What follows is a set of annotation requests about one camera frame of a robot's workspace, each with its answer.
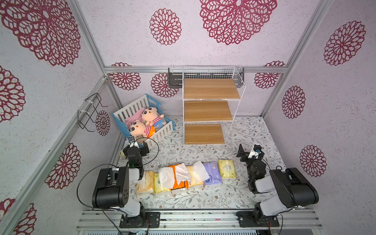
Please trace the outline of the yellow-green tissue box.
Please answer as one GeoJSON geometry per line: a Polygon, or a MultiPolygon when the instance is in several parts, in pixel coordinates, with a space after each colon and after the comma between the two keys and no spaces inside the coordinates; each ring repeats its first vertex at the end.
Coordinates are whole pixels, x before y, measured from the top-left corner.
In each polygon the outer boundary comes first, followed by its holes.
{"type": "Polygon", "coordinates": [[[154,194],[157,196],[171,194],[175,175],[172,167],[163,167],[154,175],[154,194]]]}

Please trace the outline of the orange tissue pack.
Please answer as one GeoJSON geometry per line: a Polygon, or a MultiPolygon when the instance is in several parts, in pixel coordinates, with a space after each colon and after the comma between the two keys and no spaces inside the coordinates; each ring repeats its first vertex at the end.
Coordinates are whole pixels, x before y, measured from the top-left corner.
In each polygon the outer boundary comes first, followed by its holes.
{"type": "Polygon", "coordinates": [[[181,193],[185,193],[189,189],[189,183],[192,181],[188,168],[184,163],[171,164],[174,173],[174,186],[171,189],[172,195],[176,196],[181,193]]]}

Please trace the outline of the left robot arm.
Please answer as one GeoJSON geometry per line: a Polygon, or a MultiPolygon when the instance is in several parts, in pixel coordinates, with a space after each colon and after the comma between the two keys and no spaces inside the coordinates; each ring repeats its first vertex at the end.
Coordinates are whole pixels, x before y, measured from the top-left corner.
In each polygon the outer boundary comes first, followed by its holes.
{"type": "Polygon", "coordinates": [[[128,220],[140,223],[146,219],[143,205],[130,198],[130,184],[145,179],[143,156],[149,153],[147,144],[142,147],[128,146],[123,149],[128,165],[103,168],[94,188],[92,205],[102,210],[117,210],[128,220]]]}

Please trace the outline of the light green tissue pack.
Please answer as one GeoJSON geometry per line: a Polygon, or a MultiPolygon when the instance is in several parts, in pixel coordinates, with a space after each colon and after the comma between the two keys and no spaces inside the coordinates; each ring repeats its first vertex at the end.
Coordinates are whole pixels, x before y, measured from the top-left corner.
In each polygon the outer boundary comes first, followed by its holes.
{"type": "Polygon", "coordinates": [[[235,179],[237,177],[233,160],[218,160],[218,168],[222,179],[235,179]]]}

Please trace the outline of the pale yellow tissue pack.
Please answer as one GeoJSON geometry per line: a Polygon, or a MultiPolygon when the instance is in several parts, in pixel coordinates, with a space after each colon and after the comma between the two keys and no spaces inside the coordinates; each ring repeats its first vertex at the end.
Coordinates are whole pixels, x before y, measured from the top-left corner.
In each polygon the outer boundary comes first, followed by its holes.
{"type": "Polygon", "coordinates": [[[188,189],[195,189],[205,187],[204,182],[208,180],[209,174],[201,161],[194,163],[193,165],[187,166],[187,169],[191,176],[191,181],[188,184],[188,189]]]}

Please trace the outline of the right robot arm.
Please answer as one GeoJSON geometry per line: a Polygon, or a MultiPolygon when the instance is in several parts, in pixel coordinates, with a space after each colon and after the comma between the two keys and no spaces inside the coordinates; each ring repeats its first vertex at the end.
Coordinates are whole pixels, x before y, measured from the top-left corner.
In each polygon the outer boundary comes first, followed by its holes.
{"type": "Polygon", "coordinates": [[[260,145],[254,145],[250,152],[244,151],[242,145],[239,145],[237,157],[246,163],[248,188],[253,194],[277,193],[255,204],[251,214],[254,221],[275,219],[278,214],[289,209],[318,203],[317,190],[297,168],[270,169],[269,175],[266,175],[267,163],[263,161],[264,152],[260,145]]]}

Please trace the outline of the purple tissue pack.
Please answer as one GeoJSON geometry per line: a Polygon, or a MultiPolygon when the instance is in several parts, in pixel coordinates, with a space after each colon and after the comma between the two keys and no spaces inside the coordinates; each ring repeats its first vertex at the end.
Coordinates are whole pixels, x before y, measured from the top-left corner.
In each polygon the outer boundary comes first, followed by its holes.
{"type": "Polygon", "coordinates": [[[205,188],[217,188],[222,186],[222,177],[216,162],[204,163],[205,170],[209,175],[209,179],[204,181],[205,188]]]}

